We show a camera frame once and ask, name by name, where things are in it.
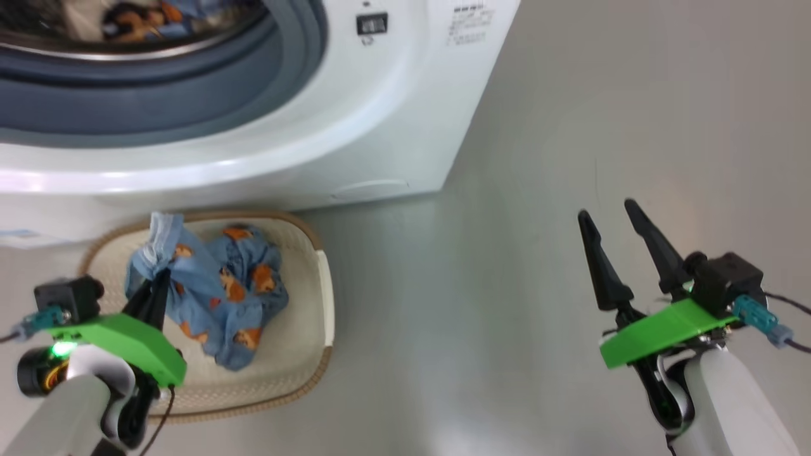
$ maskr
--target floor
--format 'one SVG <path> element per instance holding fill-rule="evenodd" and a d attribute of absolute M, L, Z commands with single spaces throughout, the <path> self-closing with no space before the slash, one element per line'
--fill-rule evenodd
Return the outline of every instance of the floor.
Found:
<path fill-rule="evenodd" d="M 780 33 L 741 53 L 730 49 L 746 42 L 747 22 L 704 5 L 525 0 L 440 194 L 302 214 L 324 240 L 336 295 L 335 351 L 318 387 L 276 410 L 166 428 L 152 456 L 667 456 L 635 374 L 599 357 L 612 316 L 594 305 L 577 211 L 591 210 L 642 309 L 661 304 L 626 196 L 683 253 L 735 250 L 798 297 L 811 280 L 807 224 L 775 222 L 807 213 L 811 103 L 779 76 L 809 59 L 767 52 L 802 42 L 778 20 L 802 14 L 775 12 L 761 25 Z M 755 1 L 735 5 L 760 17 Z M 722 47 L 681 40 L 711 33 Z M 726 92 L 711 87 L 724 70 L 716 52 L 741 70 Z M 754 89 L 764 80 L 768 99 Z M 750 185 L 760 178 L 768 185 Z M 0 252 L 15 316 L 35 284 L 70 275 L 83 248 Z M 778 314 L 811 341 L 811 319 Z M 732 350 L 811 455 L 811 359 L 752 331 Z M 22 351 L 0 351 L 0 447 L 36 406 L 15 391 Z"/>

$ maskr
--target black cable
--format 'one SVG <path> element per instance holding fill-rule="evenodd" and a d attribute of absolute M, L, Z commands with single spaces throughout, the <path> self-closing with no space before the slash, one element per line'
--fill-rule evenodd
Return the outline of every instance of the black cable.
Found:
<path fill-rule="evenodd" d="M 4 337 L 0 338 L 0 343 L 11 342 L 16 338 L 17 338 L 17 333 L 11 333 L 11 334 L 9 334 L 7 336 L 4 336 Z"/>
<path fill-rule="evenodd" d="M 157 437 L 157 434 L 161 431 L 163 425 L 166 424 L 166 419 L 169 418 L 169 413 L 172 411 L 172 405 L 174 404 L 174 385 L 169 385 L 169 392 L 172 393 L 172 397 L 169 398 L 169 406 L 166 407 L 166 412 L 163 414 L 161 422 L 158 423 L 155 432 L 152 434 L 152 438 L 149 439 L 147 445 L 144 447 L 143 450 L 141 450 L 141 454 L 139 456 L 144 456 L 147 453 L 147 451 L 149 451 L 149 448 L 152 446 L 153 443 L 155 443 L 155 438 Z"/>
<path fill-rule="evenodd" d="M 768 291 L 764 291 L 763 294 L 768 296 L 769 298 L 777 299 L 778 301 L 783 301 L 784 303 L 789 304 L 795 308 L 800 309 L 802 312 L 811 315 L 811 308 L 808 308 L 807 306 L 796 302 L 794 299 L 787 298 L 781 295 L 775 295 L 773 293 L 769 293 Z"/>
<path fill-rule="evenodd" d="M 791 339 L 788 339 L 786 341 L 786 345 L 788 345 L 791 348 L 795 348 L 795 349 L 797 349 L 799 351 L 802 351 L 804 353 L 808 353 L 809 355 L 811 355 L 811 346 L 805 346 L 805 345 L 803 345 L 801 343 L 794 342 Z"/>

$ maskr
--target woven basket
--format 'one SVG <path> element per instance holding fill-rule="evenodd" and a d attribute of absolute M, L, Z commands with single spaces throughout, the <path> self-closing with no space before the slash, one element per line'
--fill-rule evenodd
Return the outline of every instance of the woven basket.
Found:
<path fill-rule="evenodd" d="M 234 223 L 253 225 L 281 250 L 281 280 L 290 293 L 287 308 L 265 327 L 253 362 L 239 372 L 217 366 L 198 342 L 183 335 L 168 318 L 164 334 L 188 362 L 168 423 L 188 423 L 262 411 L 307 394 L 324 375 L 335 332 L 333 284 L 321 242 L 301 220 L 288 213 L 194 213 L 186 228 L 204 242 Z M 119 312 L 127 302 L 124 276 L 132 252 L 149 235 L 149 222 L 119 228 L 94 243 L 79 275 L 104 283 L 102 313 Z M 155 421 L 165 412 L 164 397 L 150 410 Z"/>

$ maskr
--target green bracket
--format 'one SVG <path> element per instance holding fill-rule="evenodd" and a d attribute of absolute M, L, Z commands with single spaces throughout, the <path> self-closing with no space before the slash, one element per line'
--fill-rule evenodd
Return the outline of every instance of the green bracket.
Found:
<path fill-rule="evenodd" d="M 600 353 L 609 369 L 618 368 L 736 320 L 719 320 L 687 298 L 626 326 L 600 346 Z"/>
<path fill-rule="evenodd" d="M 186 361 L 154 326 L 117 313 L 83 325 L 48 329 L 55 340 L 93 344 L 155 377 L 158 386 L 179 387 L 186 378 Z"/>

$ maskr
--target washing machine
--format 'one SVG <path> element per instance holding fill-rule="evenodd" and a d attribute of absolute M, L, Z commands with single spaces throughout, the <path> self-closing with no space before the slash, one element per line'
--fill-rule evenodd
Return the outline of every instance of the washing machine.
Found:
<path fill-rule="evenodd" d="M 263 0 L 138 43 L 0 27 L 0 245 L 438 191 L 519 2 Z"/>

